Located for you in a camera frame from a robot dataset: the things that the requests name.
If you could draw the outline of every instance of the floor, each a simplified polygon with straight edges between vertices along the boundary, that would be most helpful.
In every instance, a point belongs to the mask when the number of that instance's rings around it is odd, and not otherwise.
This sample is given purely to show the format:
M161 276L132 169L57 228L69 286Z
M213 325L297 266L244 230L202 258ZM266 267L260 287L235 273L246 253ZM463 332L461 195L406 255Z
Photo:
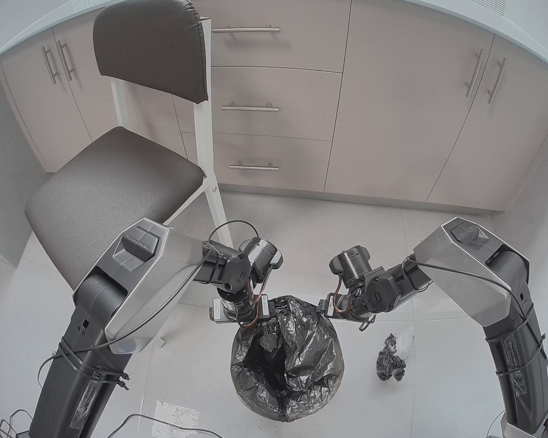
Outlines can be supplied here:
M229 219L250 221L284 255L283 266L270 278L270 296L293 294L311 302L335 288L328 262L341 250L364 245L372 266L391 267L454 217L258 194L223 193L223 201ZM489 217L468 218L491 227ZM173 225L205 239L213 228L205 199L195 201ZM251 235L242 224L233 224L231 233L235 244ZM482 329L433 285L412 303L379 316L363 333L355 324L335 322L345 358L336 396L319 413L293 423L263 419L235 395L229 361L236 326L209 321L213 296L212 287L190 286L161 328L165 343L157 340L132 357L126 369L130 390L114 391L94 438L106 438L135 412L172 413L181 423L196 423L224 438L326 437L347 430L350 436L483 438L503 409ZM38 366L56 348L72 311L71 290L35 236L18 268L0 262L0 419L17 408L34 410ZM382 383L375 374L378 351L390 333L410 327L416 341L406 375L400 383ZM15 428L26 429L28 421L17 416ZM491 433L501 434L498 420ZM133 419L116 436L181 438L187 432Z

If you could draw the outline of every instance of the cabinet handle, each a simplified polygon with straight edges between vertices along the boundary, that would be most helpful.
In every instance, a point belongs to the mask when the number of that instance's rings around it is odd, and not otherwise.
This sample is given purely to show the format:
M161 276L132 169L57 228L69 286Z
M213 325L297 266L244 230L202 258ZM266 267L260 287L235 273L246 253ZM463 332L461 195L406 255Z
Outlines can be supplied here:
M272 27L267 25L266 27L231 27L226 25L226 27L216 27L212 29L212 33L279 33L279 27Z
M236 165L230 165L230 169L238 169L241 171L273 171L278 172L278 167L272 165L272 163L268 164L268 166L264 165L242 165L241 161L239 161Z
M51 68L51 62L49 62L49 58L47 57L47 54L51 51L50 48L45 49L45 46L41 47L41 50L43 51L43 58L45 59L45 64L47 65L47 69L49 70L49 77L51 78L51 83L57 84L57 80L55 77L59 74L58 71L55 71L53 73L53 69Z
M221 106L221 110L246 110L249 112L279 112L278 107L272 107L272 103L268 102L266 107L260 106L236 106L235 102L232 102L228 106Z
M499 83L501 83L501 77L503 76L503 72L505 71L505 67L507 66L507 59L504 58L503 62L497 62L497 64L501 67L499 70L499 74L497 75L497 80L495 82L495 86L493 86L493 91L488 89L487 92L489 92L489 104L493 104L493 101L495 100L495 94L497 94L497 90L499 89Z
M74 68L69 69L69 65L67 64L67 59L65 58L65 53L63 52L63 47L67 47L67 44L61 44L61 41L57 41L57 52L59 53L59 58L61 59L61 65L63 65L63 71L65 72L65 76L67 78L67 81L72 81L73 78L71 77L71 73L75 71Z
M481 49L481 52L475 52L475 55L479 58L477 60L477 65L475 65L475 71L473 71L473 77L471 78L471 82L467 82L467 86L469 87L467 89L467 97L471 97L471 94L473 93L473 88L475 87L475 83L477 82L477 77L479 76L479 70L481 69L481 63L483 63L483 57L485 56L485 49Z

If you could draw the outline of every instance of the trash bag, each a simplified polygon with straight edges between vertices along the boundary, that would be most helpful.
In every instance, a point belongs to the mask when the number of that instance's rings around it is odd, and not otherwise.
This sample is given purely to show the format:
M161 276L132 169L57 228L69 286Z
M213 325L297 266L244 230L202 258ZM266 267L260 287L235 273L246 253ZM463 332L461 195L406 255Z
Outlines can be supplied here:
M292 422L329 403L345 365L335 328L314 305L292 296L273 302L274 317L235 335L231 379L249 409Z
M378 354L378 361L376 361L376 373L381 381L387 381L391 377L394 377L396 381L402 381L406 368L405 359L413 346L413 329L403 331L397 336L390 333L384 341Z

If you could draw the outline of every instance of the robotic arm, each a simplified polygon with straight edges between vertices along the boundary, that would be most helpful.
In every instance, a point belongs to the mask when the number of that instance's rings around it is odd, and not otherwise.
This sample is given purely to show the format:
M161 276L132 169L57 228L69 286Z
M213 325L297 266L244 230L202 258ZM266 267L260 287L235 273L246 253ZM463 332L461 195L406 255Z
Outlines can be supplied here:
M548 436L548 373L533 303L529 263L489 231L461 218L442 225L401 265L372 269L361 246L340 253L330 268L347 294L329 294L325 316L362 323L437 283L483 326L505 403L504 438ZM110 245L73 294L76 308L53 359L28 432L17 438L89 438L124 368L158 333L193 280L216 286L216 322L268 319L262 295L277 248L259 237L239 250L202 242L143 219ZM262 284L259 296L253 295Z
M481 226L455 218L440 226L401 265L372 269L354 246L329 264L348 294L329 294L318 309L361 322L395 310L431 282L483 326L497 369L504 438L548 436L547 358L528 288L529 262Z

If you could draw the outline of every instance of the chair seat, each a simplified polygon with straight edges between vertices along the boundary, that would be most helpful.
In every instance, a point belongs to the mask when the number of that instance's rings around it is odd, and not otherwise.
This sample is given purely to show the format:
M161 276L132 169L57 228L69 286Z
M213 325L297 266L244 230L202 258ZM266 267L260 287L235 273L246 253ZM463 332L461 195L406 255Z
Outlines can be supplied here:
M202 183L197 165L116 127L54 174L25 212L75 289L122 231L144 217L165 222Z

